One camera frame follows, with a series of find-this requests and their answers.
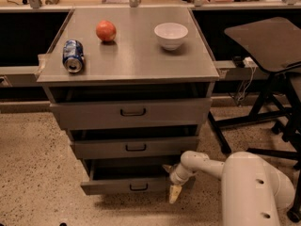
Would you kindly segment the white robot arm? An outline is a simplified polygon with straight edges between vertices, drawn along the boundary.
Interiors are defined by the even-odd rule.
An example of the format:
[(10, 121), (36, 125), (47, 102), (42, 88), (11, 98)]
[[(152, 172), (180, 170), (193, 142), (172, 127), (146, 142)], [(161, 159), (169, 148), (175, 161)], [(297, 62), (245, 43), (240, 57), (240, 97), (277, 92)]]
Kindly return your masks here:
[(290, 178), (253, 153), (233, 153), (225, 161), (216, 161), (206, 153), (186, 151), (178, 164), (165, 165), (164, 170), (171, 182), (171, 203), (197, 172), (219, 179), (223, 226), (280, 226), (278, 211), (294, 199)]

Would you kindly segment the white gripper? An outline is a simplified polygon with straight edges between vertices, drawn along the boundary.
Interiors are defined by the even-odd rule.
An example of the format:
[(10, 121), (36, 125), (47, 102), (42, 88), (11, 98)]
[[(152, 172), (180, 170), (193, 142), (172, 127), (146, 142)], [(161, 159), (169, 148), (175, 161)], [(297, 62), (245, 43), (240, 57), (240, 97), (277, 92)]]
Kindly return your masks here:
[(196, 175), (195, 172), (190, 169), (185, 168), (182, 164), (163, 165), (163, 169), (169, 173), (169, 179), (173, 184), (169, 188), (169, 198), (168, 201), (173, 204), (179, 198), (182, 192), (182, 186), (189, 181), (191, 177)]

